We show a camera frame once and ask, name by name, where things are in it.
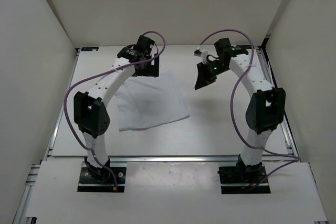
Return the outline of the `white skirt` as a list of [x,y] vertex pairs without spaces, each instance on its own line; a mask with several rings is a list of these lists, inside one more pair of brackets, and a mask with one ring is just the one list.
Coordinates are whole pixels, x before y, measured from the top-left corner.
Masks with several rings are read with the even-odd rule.
[[119,131],[139,131],[187,119],[190,114],[172,72],[130,77],[115,93]]

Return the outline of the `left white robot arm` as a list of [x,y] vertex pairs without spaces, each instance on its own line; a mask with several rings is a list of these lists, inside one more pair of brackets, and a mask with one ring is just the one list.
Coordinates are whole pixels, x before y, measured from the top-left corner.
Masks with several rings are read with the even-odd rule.
[[114,181],[104,140],[110,124],[108,104],[129,77],[159,76],[159,61],[146,62],[156,56],[152,54],[154,46],[154,40],[141,35],[136,44],[122,48],[117,54],[111,66],[117,71],[100,78],[88,91],[78,91],[74,95],[74,122],[85,139],[86,147],[90,149],[85,164],[90,176],[98,183]]

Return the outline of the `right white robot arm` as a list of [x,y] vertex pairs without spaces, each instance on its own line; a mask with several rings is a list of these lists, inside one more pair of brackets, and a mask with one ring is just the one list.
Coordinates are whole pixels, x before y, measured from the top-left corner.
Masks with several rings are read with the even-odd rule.
[[245,119],[249,130],[231,177],[249,182],[262,172],[262,154],[266,143],[284,119],[286,93],[284,89],[274,87],[253,66],[251,58],[254,50],[233,46],[228,38],[219,39],[214,46],[216,56],[201,48],[194,51],[194,55],[202,59],[197,64],[195,89],[214,83],[219,74],[230,70],[247,90],[250,102]]

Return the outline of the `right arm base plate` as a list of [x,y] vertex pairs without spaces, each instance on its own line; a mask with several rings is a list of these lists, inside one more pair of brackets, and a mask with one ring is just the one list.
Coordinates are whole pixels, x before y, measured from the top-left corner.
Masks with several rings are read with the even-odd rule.
[[270,186],[264,166],[251,175],[242,175],[235,166],[218,168],[222,195],[229,194],[270,194]]

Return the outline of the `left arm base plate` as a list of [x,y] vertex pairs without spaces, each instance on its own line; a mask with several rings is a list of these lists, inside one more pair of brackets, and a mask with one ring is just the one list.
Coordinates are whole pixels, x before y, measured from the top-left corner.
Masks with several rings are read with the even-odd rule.
[[125,190],[125,181],[127,176],[127,168],[122,166],[111,167],[116,180],[117,187],[114,186],[114,178],[110,172],[103,177],[94,175],[89,168],[82,163],[79,174],[77,192],[83,193],[123,193]]

